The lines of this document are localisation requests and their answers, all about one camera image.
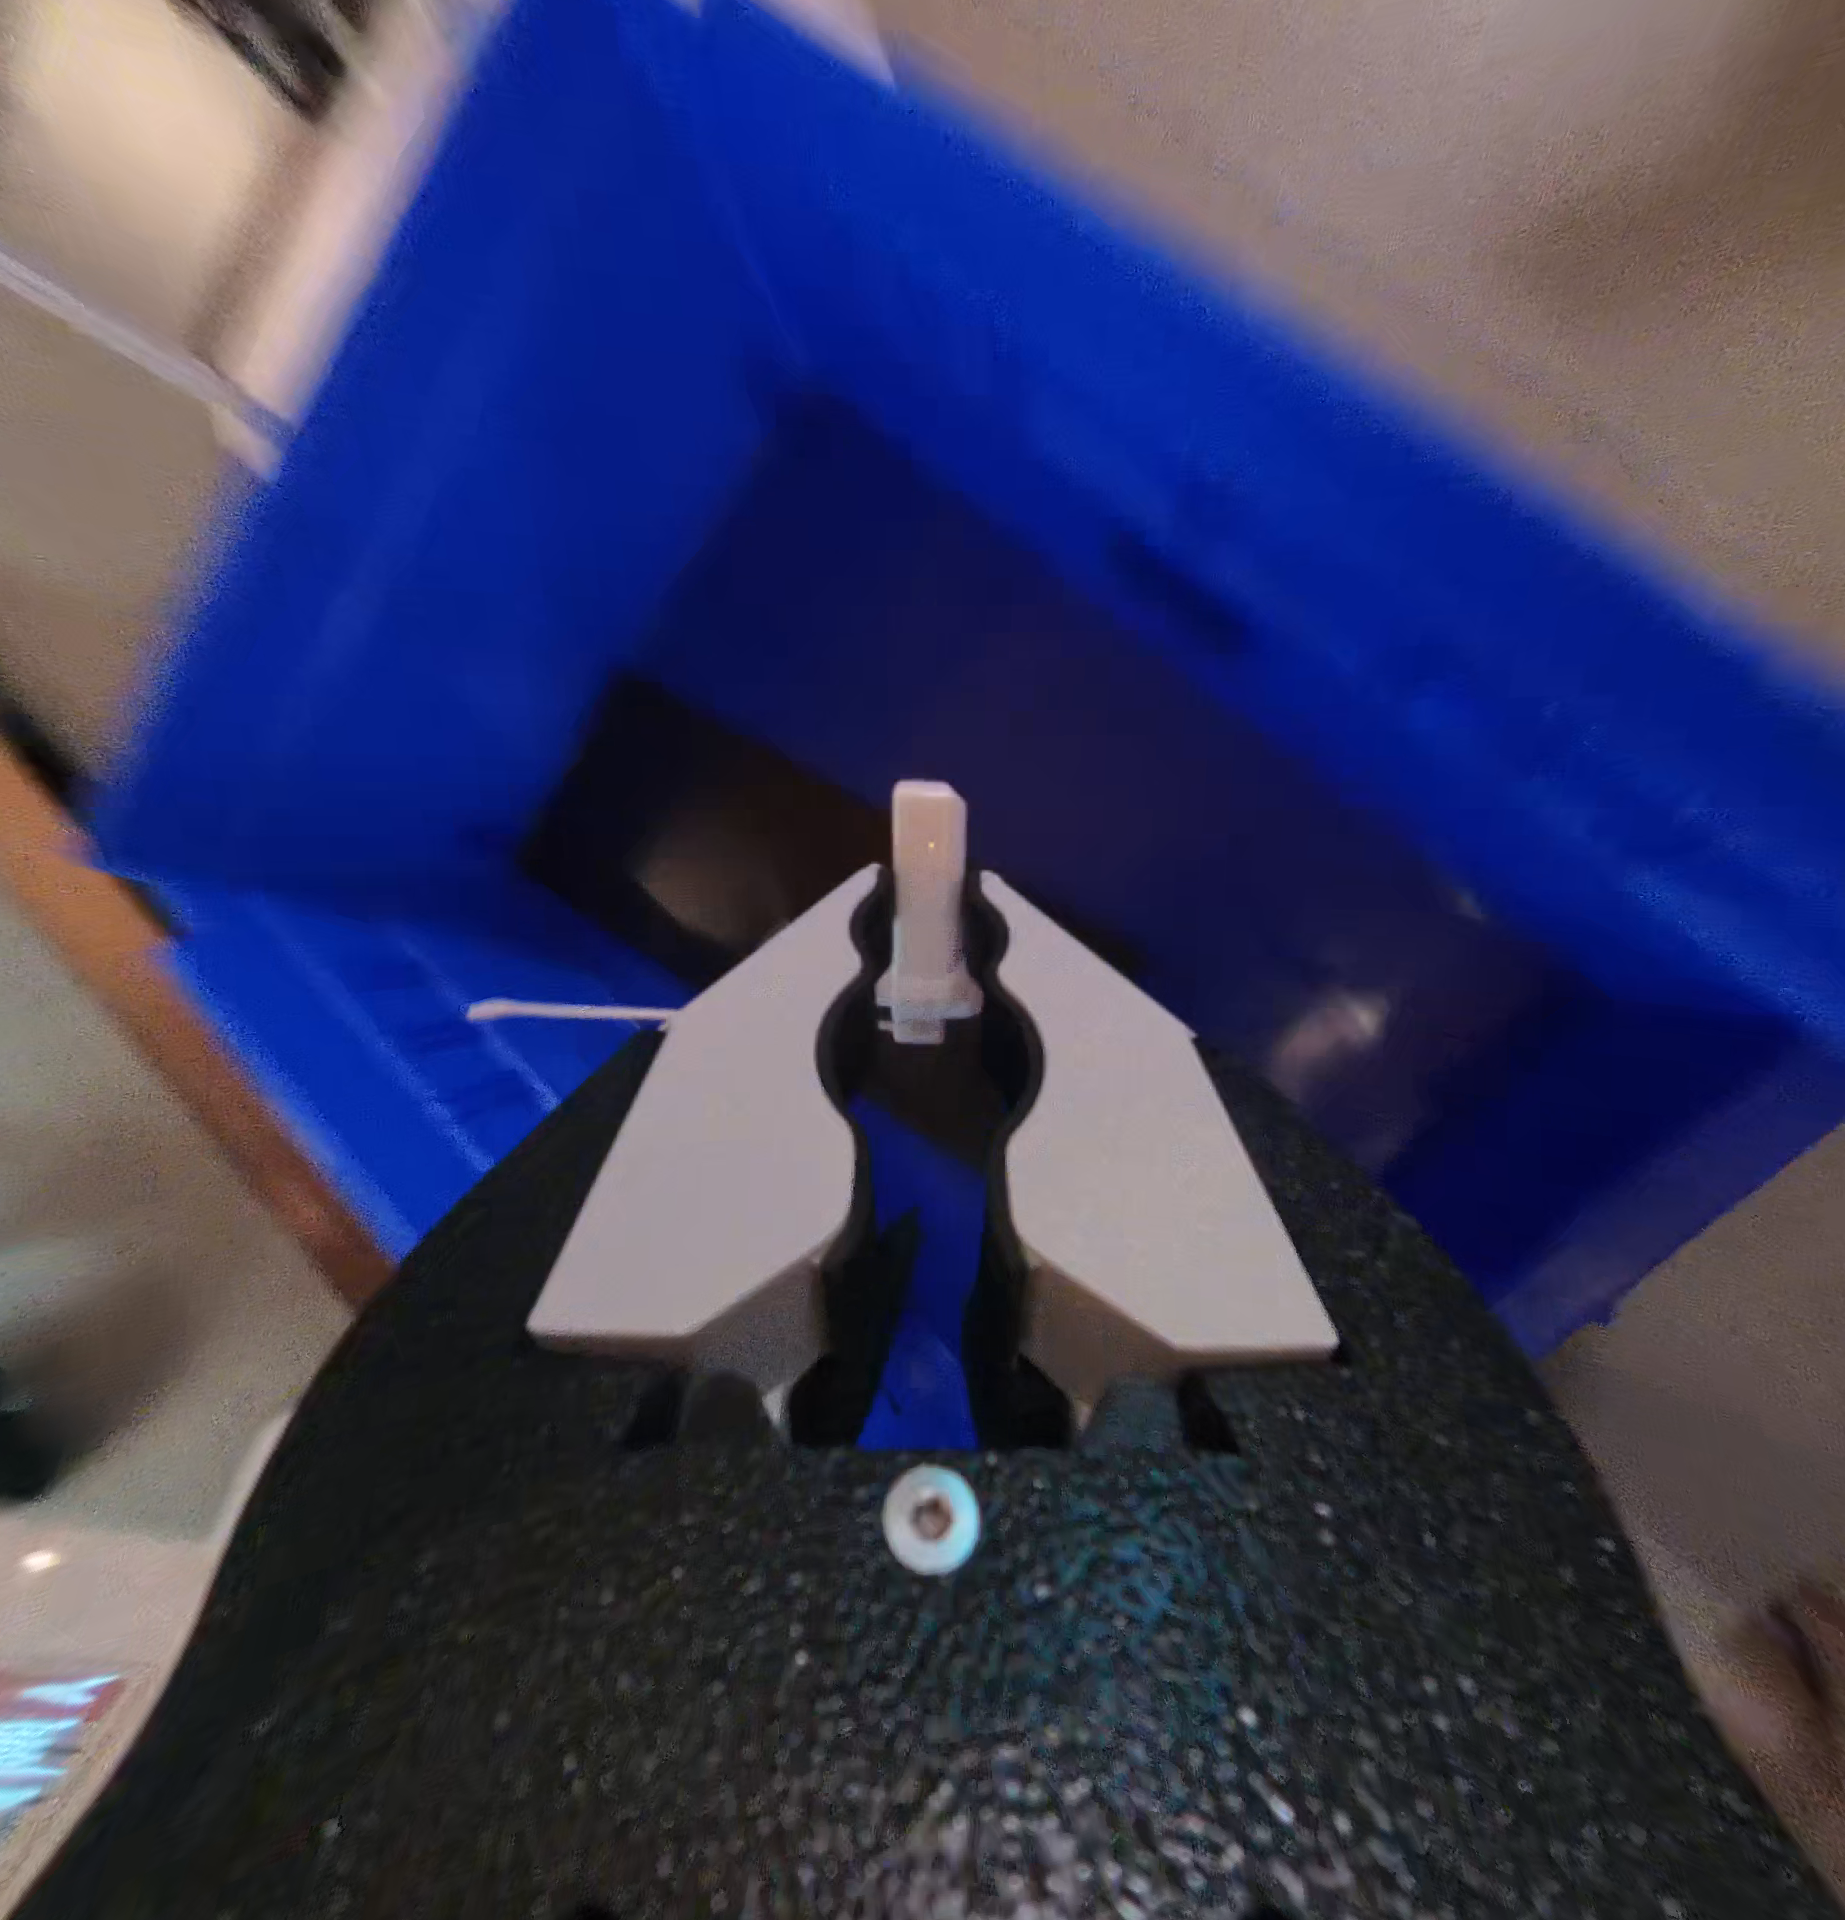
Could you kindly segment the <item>black glossy square plate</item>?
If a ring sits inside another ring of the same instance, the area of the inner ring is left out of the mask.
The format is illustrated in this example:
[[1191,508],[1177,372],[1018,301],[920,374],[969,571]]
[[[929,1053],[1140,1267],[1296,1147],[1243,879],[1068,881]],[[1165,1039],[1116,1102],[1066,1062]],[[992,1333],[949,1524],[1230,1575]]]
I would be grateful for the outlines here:
[[519,849],[610,940],[710,986],[887,853],[887,814],[641,676],[603,693]]

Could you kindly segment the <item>white plastic clip piece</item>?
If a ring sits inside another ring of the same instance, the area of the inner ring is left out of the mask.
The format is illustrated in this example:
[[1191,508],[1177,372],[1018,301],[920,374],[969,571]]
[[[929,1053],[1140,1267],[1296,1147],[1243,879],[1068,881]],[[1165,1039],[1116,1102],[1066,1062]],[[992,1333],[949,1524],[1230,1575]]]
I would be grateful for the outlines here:
[[890,819],[890,965],[876,1004],[893,1044],[935,1047],[983,1004],[965,950],[967,804],[946,780],[901,780]]

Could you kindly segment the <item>blue plastic bin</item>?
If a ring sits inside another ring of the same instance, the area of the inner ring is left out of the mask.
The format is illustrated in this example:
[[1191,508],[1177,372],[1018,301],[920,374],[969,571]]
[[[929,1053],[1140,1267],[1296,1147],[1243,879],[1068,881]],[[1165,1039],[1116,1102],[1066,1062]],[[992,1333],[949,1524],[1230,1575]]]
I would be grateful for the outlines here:
[[1845,1121],[1845,701],[935,93],[515,4],[98,801],[392,1248],[676,975],[521,872],[641,676],[973,851],[1544,1353]]

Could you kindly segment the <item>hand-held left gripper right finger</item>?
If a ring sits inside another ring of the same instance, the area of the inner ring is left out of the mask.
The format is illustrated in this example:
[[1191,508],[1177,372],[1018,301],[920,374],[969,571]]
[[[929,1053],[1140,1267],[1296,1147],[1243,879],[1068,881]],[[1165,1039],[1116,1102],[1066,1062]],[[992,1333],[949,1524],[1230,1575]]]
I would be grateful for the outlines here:
[[1331,1366],[1341,1336],[1195,1031],[995,872],[976,881],[1005,1092],[971,1295],[985,1449],[1060,1449],[1116,1390]]

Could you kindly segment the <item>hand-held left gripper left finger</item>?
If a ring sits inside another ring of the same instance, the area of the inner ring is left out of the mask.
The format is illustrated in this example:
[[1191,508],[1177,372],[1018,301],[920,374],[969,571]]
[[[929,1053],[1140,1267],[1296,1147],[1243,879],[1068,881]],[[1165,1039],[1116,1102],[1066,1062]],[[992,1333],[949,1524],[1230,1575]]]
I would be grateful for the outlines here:
[[529,1309],[538,1347],[730,1379],[781,1396],[802,1446],[861,1443],[920,1257],[850,1111],[890,891],[861,869],[669,1021]]

